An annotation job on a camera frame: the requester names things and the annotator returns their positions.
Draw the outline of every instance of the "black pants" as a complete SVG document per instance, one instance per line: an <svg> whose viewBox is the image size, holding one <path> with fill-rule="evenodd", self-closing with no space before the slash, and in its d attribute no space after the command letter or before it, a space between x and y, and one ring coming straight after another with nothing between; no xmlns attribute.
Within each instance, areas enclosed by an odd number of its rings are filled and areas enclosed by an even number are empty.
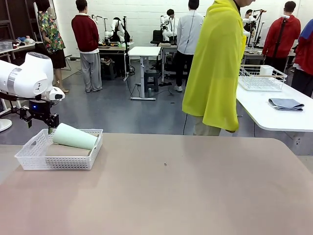
<svg viewBox="0 0 313 235"><path fill-rule="evenodd" d="M286 63L287 63L287 57L286 58L272 58L269 56L266 57L265 62L264 62L265 65L270 65L282 73L285 73Z"/></svg>
<svg viewBox="0 0 313 235"><path fill-rule="evenodd" d="M308 97L311 97L313 93L313 75L295 69L291 87Z"/></svg>
<svg viewBox="0 0 313 235"><path fill-rule="evenodd" d="M189 72L191 69L192 60L194 58L194 55L185 55L183 53L180 53L177 51L176 57L175 57L175 63L176 63L176 85L182 86L182 76L185 68L185 64L187 64L187 78L186 78L186 85L188 81Z"/></svg>

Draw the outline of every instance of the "light green cylinder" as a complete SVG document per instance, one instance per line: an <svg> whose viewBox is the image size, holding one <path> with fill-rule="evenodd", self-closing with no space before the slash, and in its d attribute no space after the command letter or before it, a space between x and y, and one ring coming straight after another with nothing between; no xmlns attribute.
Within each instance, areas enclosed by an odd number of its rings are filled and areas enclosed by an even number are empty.
<svg viewBox="0 0 313 235"><path fill-rule="evenodd" d="M54 143L89 150L93 149L96 141L96 136L80 131L64 123L58 126L53 136Z"/></svg>

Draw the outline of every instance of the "beige pants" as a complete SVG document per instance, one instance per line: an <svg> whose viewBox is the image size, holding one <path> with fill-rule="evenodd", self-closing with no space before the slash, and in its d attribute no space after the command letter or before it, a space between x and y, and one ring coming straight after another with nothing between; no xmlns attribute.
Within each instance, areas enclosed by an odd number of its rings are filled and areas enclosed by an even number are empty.
<svg viewBox="0 0 313 235"><path fill-rule="evenodd" d="M203 123L203 117L194 117L194 136L219 136L221 129L214 126L207 126Z"/></svg>

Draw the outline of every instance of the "red jacket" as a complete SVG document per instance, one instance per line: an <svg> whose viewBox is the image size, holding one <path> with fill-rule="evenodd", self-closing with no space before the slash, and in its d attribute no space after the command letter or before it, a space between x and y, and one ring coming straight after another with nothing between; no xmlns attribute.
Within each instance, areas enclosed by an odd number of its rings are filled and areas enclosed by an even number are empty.
<svg viewBox="0 0 313 235"><path fill-rule="evenodd" d="M274 56L275 46L278 40L283 19L284 18L281 17L278 20L275 20L274 23L269 28L268 35L266 37L263 48L263 54L268 57ZM288 56L294 41L298 39L300 33L301 33L300 21L296 17L291 15L288 21L286 22L281 42L276 54L276 58L285 58Z"/></svg>
<svg viewBox="0 0 313 235"><path fill-rule="evenodd" d="M87 14L77 15L72 20L72 28L80 51L90 52L98 49L99 32L92 18Z"/></svg>
<svg viewBox="0 0 313 235"><path fill-rule="evenodd" d="M313 20L300 35L294 63L300 65L306 73L313 75Z"/></svg>

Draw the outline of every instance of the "floral shirt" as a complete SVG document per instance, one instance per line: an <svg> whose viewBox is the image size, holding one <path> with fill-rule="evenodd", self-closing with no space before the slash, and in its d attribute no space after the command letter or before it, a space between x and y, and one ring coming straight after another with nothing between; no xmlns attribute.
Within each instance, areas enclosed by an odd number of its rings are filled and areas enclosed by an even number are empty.
<svg viewBox="0 0 313 235"><path fill-rule="evenodd" d="M44 45L50 54L55 53L57 50L62 50L65 48L64 42L61 38L58 27L53 19L49 17L48 12L38 13L38 21L40 26L40 31L46 33L46 37L51 40L51 44L44 40Z"/></svg>

